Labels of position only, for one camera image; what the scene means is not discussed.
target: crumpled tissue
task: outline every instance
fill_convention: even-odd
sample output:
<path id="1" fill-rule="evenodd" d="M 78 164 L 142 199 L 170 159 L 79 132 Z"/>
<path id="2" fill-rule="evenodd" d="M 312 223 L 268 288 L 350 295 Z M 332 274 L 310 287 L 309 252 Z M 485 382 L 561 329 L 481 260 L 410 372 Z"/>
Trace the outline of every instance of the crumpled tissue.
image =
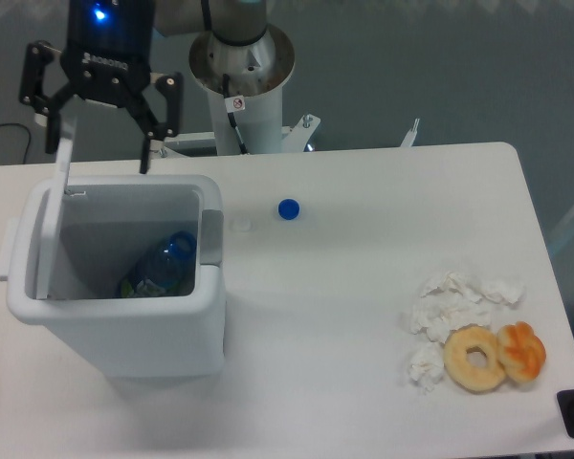
<path id="1" fill-rule="evenodd" d="M 453 330 L 491 324 L 491 311 L 487 305 L 474 303 L 459 293 L 426 296 L 412 306 L 410 331 L 425 330 L 432 342 L 446 342 Z"/>
<path id="2" fill-rule="evenodd" d="M 525 295 L 525 284 L 507 279 L 480 280 L 474 275 L 448 271 L 431 277 L 423 286 L 421 297 L 442 292 L 458 292 L 474 303 L 485 298 L 515 306 Z"/>
<path id="3" fill-rule="evenodd" d="M 433 391 L 433 387 L 444 376 L 444 362 L 440 346 L 434 342 L 427 342 L 421 346 L 410 359 L 408 375 L 425 392 Z"/>

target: bagel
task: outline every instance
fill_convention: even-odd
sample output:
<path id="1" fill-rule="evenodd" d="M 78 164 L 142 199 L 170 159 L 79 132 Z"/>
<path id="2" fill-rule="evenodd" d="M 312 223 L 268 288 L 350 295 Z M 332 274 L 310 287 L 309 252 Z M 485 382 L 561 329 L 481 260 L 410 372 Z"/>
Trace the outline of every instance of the bagel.
<path id="1" fill-rule="evenodd" d="M 487 358 L 484 367 L 472 365 L 468 352 L 480 351 Z M 497 337 L 482 327 L 464 328 L 453 333 L 444 346 L 443 360 L 449 376 L 473 392 L 495 389 L 506 378 L 497 360 Z"/>
<path id="2" fill-rule="evenodd" d="M 538 377 L 546 361 L 546 350 L 528 323 L 517 322 L 500 328 L 497 342 L 497 358 L 510 379 L 529 383 Z"/>

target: orange pastry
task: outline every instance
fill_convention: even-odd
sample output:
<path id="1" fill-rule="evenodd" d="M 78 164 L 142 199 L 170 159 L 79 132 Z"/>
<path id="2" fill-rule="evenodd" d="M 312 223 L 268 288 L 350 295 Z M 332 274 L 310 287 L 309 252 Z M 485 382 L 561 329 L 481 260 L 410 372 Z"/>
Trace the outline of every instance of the orange pastry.
<path id="1" fill-rule="evenodd" d="M 538 377 L 546 361 L 546 351 L 528 323 L 517 322 L 500 328 L 497 342 L 497 357 L 512 380 L 529 383 Z"/>

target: white trash bin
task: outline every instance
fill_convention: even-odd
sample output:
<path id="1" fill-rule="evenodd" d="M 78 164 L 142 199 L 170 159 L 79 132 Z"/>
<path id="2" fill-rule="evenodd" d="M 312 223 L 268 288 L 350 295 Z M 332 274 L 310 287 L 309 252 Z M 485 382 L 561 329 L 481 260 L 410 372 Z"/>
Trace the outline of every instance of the white trash bin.
<path id="1" fill-rule="evenodd" d="M 224 361 L 223 207 L 202 176 L 71 178 L 63 198 L 49 299 L 36 299 L 39 233 L 52 182 L 28 198 L 12 247 L 7 303 L 108 377 L 183 377 Z M 178 230 L 198 241 L 189 295 L 115 299 L 120 279 Z"/>

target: blue bottle cap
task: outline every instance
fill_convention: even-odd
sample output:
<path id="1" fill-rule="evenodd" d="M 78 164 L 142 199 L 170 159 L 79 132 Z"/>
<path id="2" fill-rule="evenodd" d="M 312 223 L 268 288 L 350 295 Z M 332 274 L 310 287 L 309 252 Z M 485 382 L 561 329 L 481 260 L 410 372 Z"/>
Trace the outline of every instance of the blue bottle cap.
<path id="1" fill-rule="evenodd" d="M 285 220 L 293 220 L 299 215 L 299 204 L 295 199 L 284 199 L 278 205 L 278 215 Z"/>
<path id="2" fill-rule="evenodd" d="M 168 240 L 169 253 L 181 261 L 195 256 L 197 242 L 193 234 L 187 231 L 175 232 Z"/>

